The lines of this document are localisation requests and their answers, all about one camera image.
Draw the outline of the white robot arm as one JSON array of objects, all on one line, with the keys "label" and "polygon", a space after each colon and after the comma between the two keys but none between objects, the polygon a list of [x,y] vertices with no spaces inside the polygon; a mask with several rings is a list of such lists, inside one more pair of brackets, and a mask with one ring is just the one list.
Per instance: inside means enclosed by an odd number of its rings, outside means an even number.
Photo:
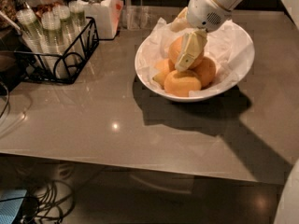
[{"label": "white robot arm", "polygon": [[175,62],[178,71],[189,69],[204,50],[206,34],[218,30],[243,0],[190,0],[170,25],[173,32],[194,31],[183,36],[181,52]]}]

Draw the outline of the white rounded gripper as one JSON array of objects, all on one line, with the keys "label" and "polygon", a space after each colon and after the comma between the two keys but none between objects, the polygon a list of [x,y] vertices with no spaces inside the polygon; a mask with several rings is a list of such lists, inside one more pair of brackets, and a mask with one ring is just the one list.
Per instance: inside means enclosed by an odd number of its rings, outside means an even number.
[{"label": "white rounded gripper", "polygon": [[182,37],[181,51],[175,67],[179,72],[190,68],[204,51],[207,33],[218,30],[231,18],[231,12],[220,7],[214,0],[190,0],[170,24],[172,32],[179,32],[191,26],[199,28]]}]

